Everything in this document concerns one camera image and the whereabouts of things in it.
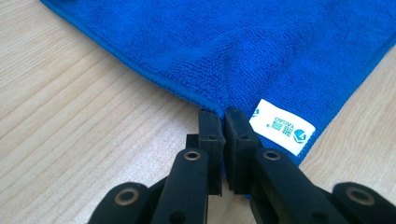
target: white label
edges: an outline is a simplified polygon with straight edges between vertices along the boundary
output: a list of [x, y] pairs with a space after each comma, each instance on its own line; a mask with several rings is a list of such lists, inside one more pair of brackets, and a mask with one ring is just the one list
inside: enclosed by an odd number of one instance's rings
[[254, 132], [282, 146], [295, 156], [315, 131], [308, 121], [261, 100], [250, 119]]

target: blue towel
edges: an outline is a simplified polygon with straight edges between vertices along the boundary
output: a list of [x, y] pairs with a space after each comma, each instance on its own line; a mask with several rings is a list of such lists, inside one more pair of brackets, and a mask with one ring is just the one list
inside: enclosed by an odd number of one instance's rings
[[[396, 40], [395, 0], [42, 0], [141, 76], [224, 116], [261, 99], [315, 126]], [[262, 137], [266, 147], [285, 150]]]

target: screw hole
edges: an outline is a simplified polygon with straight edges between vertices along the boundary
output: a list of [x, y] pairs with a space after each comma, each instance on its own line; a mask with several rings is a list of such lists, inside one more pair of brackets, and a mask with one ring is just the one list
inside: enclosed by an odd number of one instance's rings
[[201, 158], [201, 153], [197, 151], [188, 151], [184, 153], [184, 159], [188, 161], [198, 161]]
[[354, 201], [355, 203], [359, 203], [362, 205], [373, 205], [375, 204], [374, 197], [367, 191], [358, 188], [348, 188], [346, 189], [346, 196]]
[[169, 221], [174, 224], [183, 223], [186, 220], [186, 214], [182, 211], [176, 211], [169, 216]]
[[118, 205], [125, 206], [136, 202], [138, 198], [139, 198], [139, 191], [137, 191], [137, 189], [128, 188], [120, 191], [114, 198], [114, 201]]
[[262, 153], [262, 155], [264, 156], [265, 159], [270, 160], [270, 161], [277, 161], [280, 159], [279, 153], [272, 151], [272, 150], [266, 151], [266, 152]]
[[314, 212], [311, 217], [315, 220], [315, 223], [328, 223], [329, 218], [325, 213], [322, 212]]

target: black clamp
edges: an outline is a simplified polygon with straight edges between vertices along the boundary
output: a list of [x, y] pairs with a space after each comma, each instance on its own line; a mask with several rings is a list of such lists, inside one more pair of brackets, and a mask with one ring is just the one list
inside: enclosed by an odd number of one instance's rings
[[150, 188], [112, 189], [90, 219], [99, 223], [206, 223], [207, 195], [221, 195], [222, 162], [235, 194], [251, 195], [257, 223], [395, 223], [396, 207], [356, 183], [329, 193], [316, 187], [284, 153], [264, 148], [245, 114], [229, 108], [224, 131], [212, 112], [199, 113], [168, 177]]

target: blue logo on label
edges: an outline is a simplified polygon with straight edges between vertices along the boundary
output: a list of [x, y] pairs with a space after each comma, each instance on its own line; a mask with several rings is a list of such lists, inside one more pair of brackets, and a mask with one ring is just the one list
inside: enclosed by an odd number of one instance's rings
[[260, 110], [259, 110], [259, 108], [257, 108], [255, 111], [254, 111], [254, 113], [253, 113], [253, 115], [251, 116], [251, 117], [257, 117], [258, 115], [260, 114]]
[[282, 132], [287, 137], [290, 137], [294, 130], [294, 125], [292, 123], [287, 122], [286, 120], [280, 118], [275, 118], [272, 125], [267, 124], [267, 128], [269, 127]]
[[294, 131], [293, 138], [296, 143], [301, 144], [306, 139], [306, 133], [301, 129], [297, 129], [296, 131]]

